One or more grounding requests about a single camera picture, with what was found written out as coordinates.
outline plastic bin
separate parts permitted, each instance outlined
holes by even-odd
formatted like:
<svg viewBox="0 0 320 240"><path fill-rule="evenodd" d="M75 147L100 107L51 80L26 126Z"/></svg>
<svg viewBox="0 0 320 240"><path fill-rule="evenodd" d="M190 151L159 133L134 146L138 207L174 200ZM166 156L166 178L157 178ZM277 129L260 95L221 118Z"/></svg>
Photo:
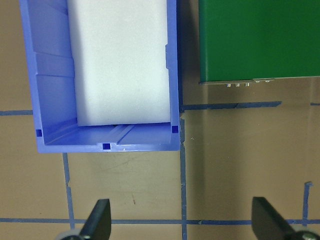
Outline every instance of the plastic bin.
<svg viewBox="0 0 320 240"><path fill-rule="evenodd" d="M67 1L20 0L20 10L40 153L180 149L176 0L167 0L171 121L166 123L79 127Z"/></svg>

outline white foam block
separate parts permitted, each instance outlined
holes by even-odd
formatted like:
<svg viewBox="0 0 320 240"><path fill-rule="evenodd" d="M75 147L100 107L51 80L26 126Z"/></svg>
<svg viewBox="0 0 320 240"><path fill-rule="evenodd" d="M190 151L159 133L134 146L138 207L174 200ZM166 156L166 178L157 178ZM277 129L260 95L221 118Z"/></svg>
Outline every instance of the white foam block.
<svg viewBox="0 0 320 240"><path fill-rule="evenodd" d="M166 0L68 0L79 126L170 122Z"/></svg>

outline floor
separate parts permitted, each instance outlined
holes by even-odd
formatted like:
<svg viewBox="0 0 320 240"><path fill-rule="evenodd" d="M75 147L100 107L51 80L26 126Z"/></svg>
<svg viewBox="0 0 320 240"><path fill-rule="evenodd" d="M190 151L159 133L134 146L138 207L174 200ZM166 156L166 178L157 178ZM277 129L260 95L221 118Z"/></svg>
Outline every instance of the floor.
<svg viewBox="0 0 320 240"><path fill-rule="evenodd" d="M0 1L0 239L81 228L99 198L111 240L254 240L253 196L320 232L320 78L199 85L196 8L181 12L181 151L39 154L19 3Z"/></svg>

